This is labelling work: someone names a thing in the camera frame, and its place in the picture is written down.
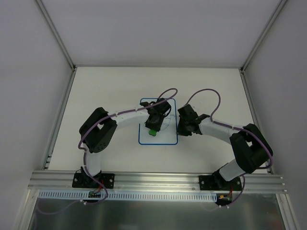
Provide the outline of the blue-framed small whiteboard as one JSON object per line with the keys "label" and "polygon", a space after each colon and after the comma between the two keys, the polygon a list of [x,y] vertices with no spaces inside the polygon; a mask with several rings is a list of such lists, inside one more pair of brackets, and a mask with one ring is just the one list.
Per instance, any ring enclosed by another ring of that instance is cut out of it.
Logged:
{"label": "blue-framed small whiteboard", "polygon": [[145,123],[139,124],[138,142],[140,145],[176,145],[177,137],[177,103],[176,100],[167,101],[171,105],[171,110],[164,118],[161,129],[156,136],[150,135],[150,130],[145,127]]}

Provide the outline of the green whiteboard eraser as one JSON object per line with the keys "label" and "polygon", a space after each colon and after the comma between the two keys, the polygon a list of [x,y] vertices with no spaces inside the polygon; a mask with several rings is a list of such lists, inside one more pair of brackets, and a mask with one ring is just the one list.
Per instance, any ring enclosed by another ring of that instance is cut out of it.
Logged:
{"label": "green whiteboard eraser", "polygon": [[157,131],[150,129],[149,130],[149,135],[155,137],[157,135]]}

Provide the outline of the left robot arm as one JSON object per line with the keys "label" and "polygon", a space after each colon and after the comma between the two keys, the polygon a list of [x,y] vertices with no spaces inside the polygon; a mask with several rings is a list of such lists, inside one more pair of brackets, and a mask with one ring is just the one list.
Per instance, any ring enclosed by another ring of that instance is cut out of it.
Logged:
{"label": "left robot arm", "polygon": [[95,109],[79,129],[81,140],[78,148],[84,151],[84,183],[88,187],[99,184],[101,166],[100,157],[97,157],[97,154],[106,149],[117,129],[144,123],[149,129],[149,135],[156,136],[170,112],[171,105],[164,98],[158,98],[153,102],[142,102],[134,109],[113,114],[109,114],[102,107]]}

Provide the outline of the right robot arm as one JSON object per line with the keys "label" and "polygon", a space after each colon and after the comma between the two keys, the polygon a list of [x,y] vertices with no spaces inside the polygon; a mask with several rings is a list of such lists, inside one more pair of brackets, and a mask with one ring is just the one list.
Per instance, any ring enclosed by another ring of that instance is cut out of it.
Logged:
{"label": "right robot arm", "polygon": [[209,115],[198,115],[191,105],[178,109],[177,134],[191,136],[205,135],[217,138],[231,145],[234,159],[212,173],[208,178],[199,176],[201,190],[228,190],[240,176],[253,173],[266,161],[271,161],[273,151],[254,124],[235,127],[214,121]]}

